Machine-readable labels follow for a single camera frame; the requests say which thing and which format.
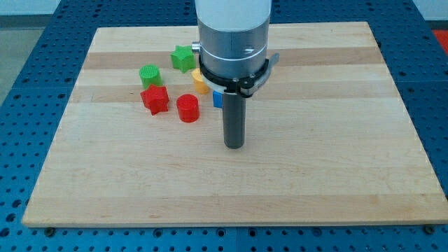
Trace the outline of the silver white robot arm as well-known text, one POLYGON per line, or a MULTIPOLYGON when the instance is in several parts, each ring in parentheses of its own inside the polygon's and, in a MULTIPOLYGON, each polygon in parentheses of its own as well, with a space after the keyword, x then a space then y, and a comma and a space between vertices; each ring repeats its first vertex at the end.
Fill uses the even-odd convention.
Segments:
POLYGON ((204 82, 221 93, 223 138, 244 145, 246 99, 268 80, 279 55, 267 56, 271 0, 196 0, 199 56, 204 82))

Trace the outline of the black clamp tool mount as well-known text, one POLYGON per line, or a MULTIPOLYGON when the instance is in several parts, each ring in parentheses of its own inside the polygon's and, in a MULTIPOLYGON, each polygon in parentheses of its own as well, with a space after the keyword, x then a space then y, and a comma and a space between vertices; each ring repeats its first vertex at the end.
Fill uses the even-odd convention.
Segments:
POLYGON ((211 73, 202 62, 199 56, 199 69, 202 80, 206 85, 219 93, 228 93, 231 95, 240 95, 243 98, 252 97, 270 77, 274 65, 279 61, 279 53, 274 53, 269 59, 266 59, 261 69, 244 78, 223 78, 211 73))

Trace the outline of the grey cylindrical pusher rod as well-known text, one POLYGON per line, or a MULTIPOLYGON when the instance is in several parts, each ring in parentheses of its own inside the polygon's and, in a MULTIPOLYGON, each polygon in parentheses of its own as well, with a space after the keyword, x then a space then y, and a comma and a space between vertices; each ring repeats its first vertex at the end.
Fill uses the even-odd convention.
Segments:
POLYGON ((223 136, 228 148, 238 149, 244 145, 246 100, 238 94, 223 94, 223 136))

